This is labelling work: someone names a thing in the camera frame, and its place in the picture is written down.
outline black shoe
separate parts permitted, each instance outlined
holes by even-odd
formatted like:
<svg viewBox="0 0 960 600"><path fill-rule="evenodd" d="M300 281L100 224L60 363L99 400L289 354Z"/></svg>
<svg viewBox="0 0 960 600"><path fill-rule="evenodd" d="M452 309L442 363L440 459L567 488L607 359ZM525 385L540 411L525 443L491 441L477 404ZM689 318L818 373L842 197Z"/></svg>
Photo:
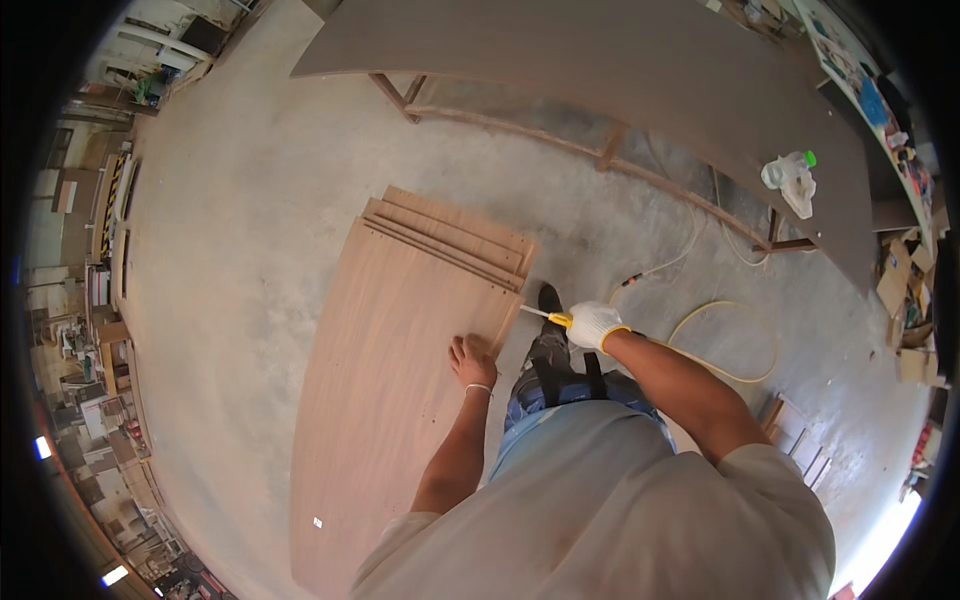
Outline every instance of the black shoe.
<svg viewBox="0 0 960 600"><path fill-rule="evenodd" d="M537 296L537 307L545 313L564 312L564 306L560 303L560 294L557 294L557 288L549 283L544 283L540 288L540 294Z"/></svg>

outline bracelet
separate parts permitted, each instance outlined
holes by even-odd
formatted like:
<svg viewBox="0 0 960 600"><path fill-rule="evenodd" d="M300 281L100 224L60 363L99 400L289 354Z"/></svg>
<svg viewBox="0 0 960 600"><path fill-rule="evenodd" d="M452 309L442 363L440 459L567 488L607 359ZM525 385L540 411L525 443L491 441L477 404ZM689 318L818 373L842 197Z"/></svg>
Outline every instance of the bracelet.
<svg viewBox="0 0 960 600"><path fill-rule="evenodd" d="M482 383L470 383L470 384L468 384L468 385L466 386L466 388L464 388L464 397L467 397L467 392L469 392L470 388L480 388L481 390L487 390L487 394L489 394L489 395L490 395L490 399L493 400L493 390L491 390L490 388L488 388L487 386L485 386L485 385L482 384Z"/></svg>

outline plastic bottle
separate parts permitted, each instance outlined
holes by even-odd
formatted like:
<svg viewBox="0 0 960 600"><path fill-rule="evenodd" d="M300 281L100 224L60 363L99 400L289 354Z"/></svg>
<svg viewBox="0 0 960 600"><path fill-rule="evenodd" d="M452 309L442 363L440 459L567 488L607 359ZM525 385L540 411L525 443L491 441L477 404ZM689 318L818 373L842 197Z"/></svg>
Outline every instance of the plastic bottle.
<svg viewBox="0 0 960 600"><path fill-rule="evenodd" d="M770 189L781 189L789 181L796 180L809 171L810 167L815 166L817 166L817 157L812 151L791 152L787 156L778 156L777 160L771 160L763 165L760 178Z"/></svg>

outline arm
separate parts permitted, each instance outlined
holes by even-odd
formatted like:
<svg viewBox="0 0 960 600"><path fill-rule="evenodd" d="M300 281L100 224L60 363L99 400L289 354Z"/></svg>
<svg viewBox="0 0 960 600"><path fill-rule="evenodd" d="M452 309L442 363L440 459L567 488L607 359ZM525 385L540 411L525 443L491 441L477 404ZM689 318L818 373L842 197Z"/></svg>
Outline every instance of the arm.
<svg viewBox="0 0 960 600"><path fill-rule="evenodd" d="M742 445L770 444L733 388L670 348L632 333L612 306L581 302L570 313L570 341L620 361L647 399L686 430L714 465Z"/></svg>
<svg viewBox="0 0 960 600"><path fill-rule="evenodd" d="M453 338L447 351L450 367L464 386L479 383L493 389L496 366L479 349L480 341L469 335ZM487 427L490 394L483 388L469 388L457 419L423 472L411 513L445 514L477 491L483 473L483 442Z"/></svg>

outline bare hand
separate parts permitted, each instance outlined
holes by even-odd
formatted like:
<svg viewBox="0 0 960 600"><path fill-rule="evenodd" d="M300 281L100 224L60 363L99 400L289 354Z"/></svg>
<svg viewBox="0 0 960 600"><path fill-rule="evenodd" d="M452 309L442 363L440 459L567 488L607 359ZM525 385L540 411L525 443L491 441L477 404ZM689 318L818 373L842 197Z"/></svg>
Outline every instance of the bare hand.
<svg viewBox="0 0 960 600"><path fill-rule="evenodd" d="M472 333L466 339L458 335L450 342L447 351L450 368L457 373L457 380L464 388L471 383L479 383L492 389L496 383L496 365L482 350L484 346L480 337Z"/></svg>

